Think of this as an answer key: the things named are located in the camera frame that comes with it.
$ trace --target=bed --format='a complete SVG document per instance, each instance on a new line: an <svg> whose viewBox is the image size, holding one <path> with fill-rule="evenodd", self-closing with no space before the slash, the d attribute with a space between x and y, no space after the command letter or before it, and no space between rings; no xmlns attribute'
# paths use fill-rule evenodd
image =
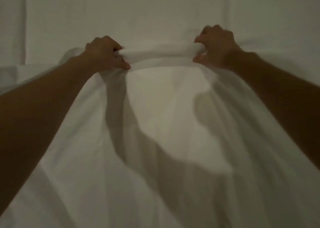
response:
<svg viewBox="0 0 320 228"><path fill-rule="evenodd" d="M220 24L244 50L320 85L319 0L2 3L3 87L97 36L133 61L86 83L1 227L319 226L315 166L240 79L190 60L195 36Z"/></svg>

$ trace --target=hand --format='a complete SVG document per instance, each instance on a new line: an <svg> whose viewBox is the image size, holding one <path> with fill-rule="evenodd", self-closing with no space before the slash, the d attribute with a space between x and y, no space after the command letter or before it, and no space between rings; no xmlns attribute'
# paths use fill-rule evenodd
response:
<svg viewBox="0 0 320 228"><path fill-rule="evenodd" d="M194 40L195 43L202 43L208 53L198 55L193 62L202 64L208 68L225 68L224 61L230 52L242 51L236 44L233 33L223 30L219 25L214 27L206 26L201 34Z"/></svg>
<svg viewBox="0 0 320 228"><path fill-rule="evenodd" d="M96 37L91 43L86 44L86 50L80 57L90 63L95 73L113 68L130 69L130 65L115 52L121 49L122 46L109 36Z"/></svg>

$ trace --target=crumpled sheet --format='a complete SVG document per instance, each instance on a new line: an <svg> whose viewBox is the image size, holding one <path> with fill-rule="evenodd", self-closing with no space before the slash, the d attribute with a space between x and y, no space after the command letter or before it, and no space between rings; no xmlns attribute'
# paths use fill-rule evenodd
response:
<svg viewBox="0 0 320 228"><path fill-rule="evenodd" d="M319 171L237 76L191 62L202 50L120 51L132 70L85 84L0 224L319 226Z"/></svg>

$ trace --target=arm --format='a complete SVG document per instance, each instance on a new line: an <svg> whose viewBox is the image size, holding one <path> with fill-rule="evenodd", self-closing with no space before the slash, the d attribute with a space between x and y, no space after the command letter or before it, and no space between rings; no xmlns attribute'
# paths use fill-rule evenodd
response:
<svg viewBox="0 0 320 228"><path fill-rule="evenodd" d="M0 96L0 214L36 167L73 101L96 72L130 66L121 46L96 38L86 51L47 75Z"/></svg>
<svg viewBox="0 0 320 228"><path fill-rule="evenodd" d="M320 169L320 88L274 67L255 53L242 51L232 32L219 26L205 27L196 42L204 43L208 54L194 61L225 68L241 77Z"/></svg>

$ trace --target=forearm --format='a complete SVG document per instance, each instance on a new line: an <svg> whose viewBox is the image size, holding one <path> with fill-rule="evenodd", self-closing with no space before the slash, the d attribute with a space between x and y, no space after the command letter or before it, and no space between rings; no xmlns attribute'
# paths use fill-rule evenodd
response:
<svg viewBox="0 0 320 228"><path fill-rule="evenodd" d="M93 75L72 58L49 74L0 96L0 214L29 177L70 106Z"/></svg>
<svg viewBox="0 0 320 228"><path fill-rule="evenodd" d="M320 88L274 67L255 53L230 53L225 64L254 90L302 151L320 168Z"/></svg>

